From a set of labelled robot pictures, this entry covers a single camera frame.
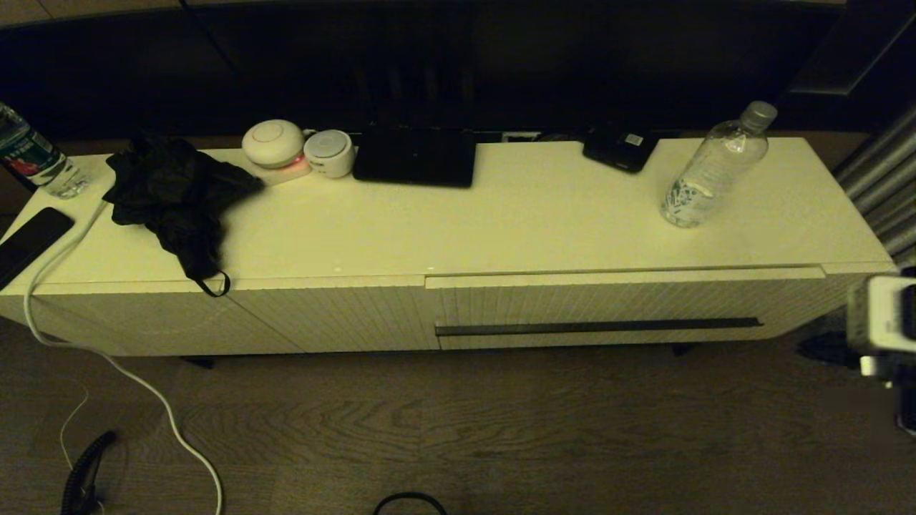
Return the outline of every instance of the charging cable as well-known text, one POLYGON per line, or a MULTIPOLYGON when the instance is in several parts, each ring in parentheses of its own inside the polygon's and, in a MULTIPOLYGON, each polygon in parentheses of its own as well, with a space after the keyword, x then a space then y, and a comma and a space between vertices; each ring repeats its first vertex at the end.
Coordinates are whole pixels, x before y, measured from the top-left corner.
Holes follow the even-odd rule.
MULTIPOLYGON (((208 460, 206 456, 202 455, 197 449, 192 447, 191 444, 188 444, 188 442, 185 441, 184 437, 181 436, 181 432, 178 429, 178 424, 175 423, 175 414, 172 412, 171 404, 169 404, 169 401, 165 398, 165 396, 162 395, 162 393, 160 393, 159 390, 154 388, 151 384, 147 383, 140 376, 122 367, 120 363, 115 361, 113 357, 108 356, 105 352, 92 348, 92 347, 89 347, 87 345, 72 344, 68 342, 52 342, 38 330, 38 326, 35 323, 35 315, 32 312, 32 294, 35 292, 35 288, 38 286, 39 280, 44 275, 45 271, 52 264, 56 263, 58 259, 60 259, 66 253, 70 252, 77 245, 80 244, 82 239, 86 237, 86 234, 89 233, 89 229, 92 228, 93 224, 95 224, 95 220, 98 219, 99 214, 102 213, 102 210, 104 209, 106 205, 107 205, 107 202, 99 201, 99 205, 95 208, 95 211, 90 216, 89 220, 86 222, 86 226, 82 230, 80 230, 79 234, 77 234, 70 242, 68 242, 66 245, 61 247, 56 253, 54 253, 54 255, 51 256, 51 258, 44 265, 42 265, 41 268, 38 269, 38 272, 35 273, 35 276, 33 276, 32 280, 28 283, 28 288, 26 289, 26 295, 23 297, 23 300, 22 300, 22 309, 26 315, 26 323, 28 324, 28 329, 31 330, 32 335, 35 336, 35 339, 38 340, 38 342, 41 343, 42 345, 46 345, 48 347, 76 348, 76 349, 89 351, 89 352, 92 352, 92 353, 95 353, 101 356, 102 358, 105 359, 105 361, 110 363, 111 366, 114 367, 115 370, 133 379, 134 381, 139 383, 140 386, 142 386, 143 388, 151 391, 153 395, 155 395, 159 399, 159 401, 162 402, 162 405, 165 406, 166 413, 169 416, 169 424, 171 424, 171 430, 173 433, 175 433, 175 438, 178 440, 178 443, 181 444, 181 446, 184 447, 185 450, 191 453, 191 455, 193 455, 201 463, 203 463, 203 465, 207 467, 207 471, 210 472, 210 476, 213 477, 213 484, 216 486, 216 512, 215 513, 216 515, 221 515, 223 513, 223 484, 220 482, 220 477, 218 474, 216 474, 216 469, 213 468, 213 465, 210 463, 210 460, 208 460)), ((70 418, 67 419, 68 422, 70 421, 70 419, 73 417, 75 413, 76 411, 71 413, 70 418)))

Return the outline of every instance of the strap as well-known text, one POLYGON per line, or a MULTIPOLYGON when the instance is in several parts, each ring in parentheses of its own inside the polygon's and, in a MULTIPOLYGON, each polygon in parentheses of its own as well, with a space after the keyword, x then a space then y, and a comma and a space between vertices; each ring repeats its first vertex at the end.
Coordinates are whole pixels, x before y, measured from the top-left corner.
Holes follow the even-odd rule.
POLYGON ((206 285, 206 283, 203 282, 203 279, 195 279, 194 282, 196 282, 197 285, 201 287, 201 290, 203 290, 203 292, 206 293, 207 295, 210 295, 211 297, 214 297, 214 298, 222 297, 226 293, 228 293, 229 289, 232 287, 232 280, 229 279, 229 276, 222 270, 220 270, 220 273, 223 274, 223 289, 219 293, 213 293, 213 290, 211 290, 206 285))
POLYGON ((438 500, 433 499, 431 496, 428 496, 426 494, 422 494, 419 492, 401 492, 399 494, 390 495, 382 499, 382 502, 378 503, 378 506, 376 506, 376 510, 372 512, 372 515, 378 515, 379 513, 381 513, 382 508, 386 504, 388 504, 389 502, 393 500, 398 500, 398 499, 425 500, 426 502, 430 503, 436 509, 436 511, 439 512, 439 515, 448 515, 447 513, 445 513, 445 508, 442 507, 442 504, 439 504, 438 500))

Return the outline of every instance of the drawer handle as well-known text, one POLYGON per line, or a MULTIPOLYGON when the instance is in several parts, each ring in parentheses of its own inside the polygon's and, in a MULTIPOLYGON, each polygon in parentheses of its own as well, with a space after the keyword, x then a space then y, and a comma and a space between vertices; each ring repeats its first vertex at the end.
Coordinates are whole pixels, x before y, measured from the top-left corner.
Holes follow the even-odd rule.
POLYGON ((491 336, 499 334, 608 333, 613 331, 677 331, 760 327, 757 318, 703 318, 690 320, 632 320, 626 322, 520 323, 514 325, 445 325, 437 336, 491 336))

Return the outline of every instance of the bottle cap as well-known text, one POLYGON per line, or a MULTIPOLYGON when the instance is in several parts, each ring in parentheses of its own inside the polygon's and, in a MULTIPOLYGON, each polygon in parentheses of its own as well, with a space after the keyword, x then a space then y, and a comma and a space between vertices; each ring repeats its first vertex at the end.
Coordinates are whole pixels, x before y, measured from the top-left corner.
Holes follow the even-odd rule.
POLYGON ((773 123, 778 113, 776 107, 771 104, 756 100, 751 102, 745 112, 741 114, 741 124, 754 132, 761 132, 773 123))

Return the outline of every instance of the water bottle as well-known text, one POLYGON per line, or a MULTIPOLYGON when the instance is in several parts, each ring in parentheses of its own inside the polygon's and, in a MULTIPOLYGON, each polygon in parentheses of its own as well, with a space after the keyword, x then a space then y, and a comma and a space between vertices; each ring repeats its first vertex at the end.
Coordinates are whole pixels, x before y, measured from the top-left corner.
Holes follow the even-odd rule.
POLYGON ((696 227, 708 218, 735 179, 767 155, 764 131, 776 114, 776 107, 752 102, 741 118, 713 127, 665 195, 665 219, 678 227, 696 227))
POLYGON ((0 159, 7 168, 61 199, 75 197, 89 183, 88 175, 2 102, 0 159))

